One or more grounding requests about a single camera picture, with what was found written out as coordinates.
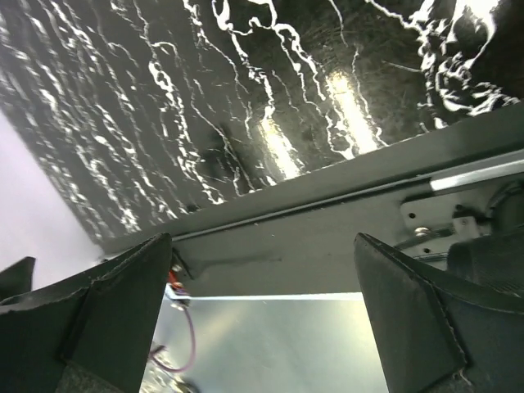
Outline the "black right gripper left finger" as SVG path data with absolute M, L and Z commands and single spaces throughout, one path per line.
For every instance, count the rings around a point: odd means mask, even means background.
M 137 392 L 171 267 L 157 235 L 36 291 L 1 299 L 3 392 Z

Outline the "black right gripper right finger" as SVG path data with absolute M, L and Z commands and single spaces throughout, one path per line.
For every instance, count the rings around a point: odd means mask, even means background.
M 443 270 L 361 233 L 355 267 L 389 391 L 522 391 L 521 233 L 455 243 Z

